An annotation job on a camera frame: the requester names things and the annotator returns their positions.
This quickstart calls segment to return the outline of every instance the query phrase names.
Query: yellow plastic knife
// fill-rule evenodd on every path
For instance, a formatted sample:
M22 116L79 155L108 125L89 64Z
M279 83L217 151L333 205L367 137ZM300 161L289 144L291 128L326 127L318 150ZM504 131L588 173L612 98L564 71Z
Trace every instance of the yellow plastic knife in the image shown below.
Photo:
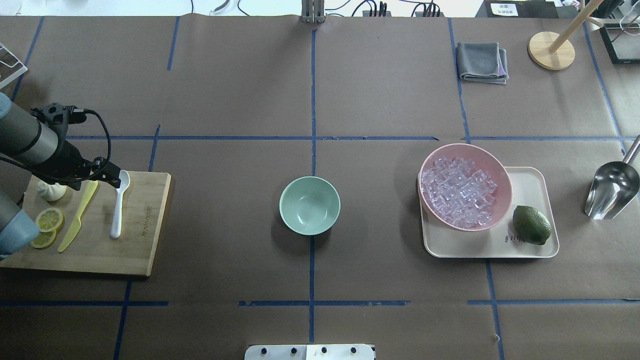
M74 241L74 239L76 238L78 231L80 231L80 227L82 227L82 222L80 221L80 218L82 217L82 214L84 213L84 209L86 209L86 206L89 205L89 200L91 200L91 197L93 196L93 194L95 193L95 189L97 188L98 188L97 181L91 180L87 183L86 189L84 189L84 193L82 195L82 199L80 200L80 205L78 205L78 210L76 211L76 215L74 216L73 220L71 220L71 226L69 227L69 230L65 235L65 238L62 239L62 243L58 247L58 252L63 252L69 246L69 244L71 244L71 242Z

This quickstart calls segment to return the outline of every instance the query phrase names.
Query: black cable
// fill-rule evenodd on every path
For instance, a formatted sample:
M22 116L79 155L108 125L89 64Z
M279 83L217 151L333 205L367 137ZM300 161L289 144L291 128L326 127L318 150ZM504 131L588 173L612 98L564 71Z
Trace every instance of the black cable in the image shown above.
M440 7L438 6L438 4L434 3L433 0L431 0L431 2L429 3L429 8L427 12L429 13L429 17L439 17Z
M47 174L45 174L43 172L39 172L39 171L33 170L32 168L29 168L29 167L27 167L27 166L25 166L25 165L23 165L23 164L21 164L21 163L19 163L17 161L13 161L13 160L11 160L9 158L5 158L5 157L0 156L0 160L4 161L6 163L9 163L11 165L15 165L15 166L17 166L17 167L19 167L21 169L27 170L28 172L31 172L32 174L34 174L34 175L36 175L38 177L40 177L40 176L46 177L46 178L49 178L49 179L51 179L53 181L56 181L58 183L59 182L80 183L81 181L91 180L92 178L95 178L97 175L100 175L104 171L104 167L107 165L107 163L111 159L111 135L109 135L109 131L107 130L107 125L104 123L104 120L102 119L102 117L97 112L95 112L93 110L89 110L89 109L84 109L83 113L95 115L98 118L98 120L100 121L100 124L102 125L102 128L104 130L104 135L107 138L107 158L106 158L104 164L102 165L102 167L100 169L98 169L98 171L94 172L93 175L89 175L89 176L86 176L86 177L77 177L77 178L74 178L74 179L72 179L72 178L62 179L60 177L53 177L53 176L47 175Z
M418 10L418 7L420 7L420 5L424 6L424 12L426 12L426 11L427 11L427 4L425 4L425 3L419 3L418 5L416 5L416 6L413 8L413 11L411 12L411 16L409 16L409 17L413 17L413 16L415 15L415 11L416 11L416 10Z
M245 14L247 16L251 16L251 15L247 14L246 12L244 12L244 10L240 9L240 1L242 1L242 0L238 0L238 10L240 10L241 13L243 13L243 14Z
M229 4L229 0L225 0L225 2L224 2L222 5L220 5L219 7L215 8L215 9L213 10L213 12L217 12L217 11L218 11L218 10L220 10L220 9L224 9L224 8L225 8L225 6L226 6L226 5L228 5L228 4Z
M351 17L353 17L356 12L358 11L358 9L364 5L364 3L369 4L369 16L371 16L371 11L373 10L373 13L376 13L378 11L378 5L376 4L376 2L374 0L364 0L362 1L354 10L353 13L351 14Z
M347 0L347 2L346 2L346 3L344 3L344 4L342 4L339 8L335 8L335 9L324 9L324 10L325 10L325 11L328 11L328 12L330 12L330 11L334 11L334 10L340 10L341 8L345 7L345 5L347 5L347 4L348 4L348 3L350 3L350 2L351 2L351 0Z

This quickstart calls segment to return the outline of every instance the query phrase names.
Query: white plate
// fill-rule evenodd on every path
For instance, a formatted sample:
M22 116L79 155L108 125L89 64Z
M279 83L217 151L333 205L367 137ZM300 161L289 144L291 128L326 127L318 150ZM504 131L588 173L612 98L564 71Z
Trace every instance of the white plate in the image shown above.
M504 167L511 178L513 200L507 215L486 231L457 231L433 217L429 222L420 205L424 248L436 258L552 258L560 249L556 223L551 213L547 185L542 173L532 167ZM533 245L521 240L513 230L511 218L518 205L539 209L551 223L546 244Z

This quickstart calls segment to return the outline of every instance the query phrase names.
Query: lime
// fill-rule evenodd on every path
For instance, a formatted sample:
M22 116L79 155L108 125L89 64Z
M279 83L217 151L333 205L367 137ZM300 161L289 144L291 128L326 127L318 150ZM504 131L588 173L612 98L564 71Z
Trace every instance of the lime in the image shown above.
M41 233L54 231L62 225L62 211L58 208L48 208L42 210L36 217L36 225Z
M538 209L518 205L513 211L513 227L527 243L544 245L551 236L551 224Z
M53 243L53 241L56 239L57 233L58 232L55 229L46 233L40 231L38 237L31 241L31 246L36 249L43 249Z

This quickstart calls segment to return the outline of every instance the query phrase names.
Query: gray cloth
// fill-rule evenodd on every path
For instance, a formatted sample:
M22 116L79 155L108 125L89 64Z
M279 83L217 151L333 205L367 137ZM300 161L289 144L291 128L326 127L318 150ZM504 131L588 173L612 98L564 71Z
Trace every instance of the gray cloth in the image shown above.
M482 83L507 83L507 52L496 42L459 42L456 48L458 75L467 81Z

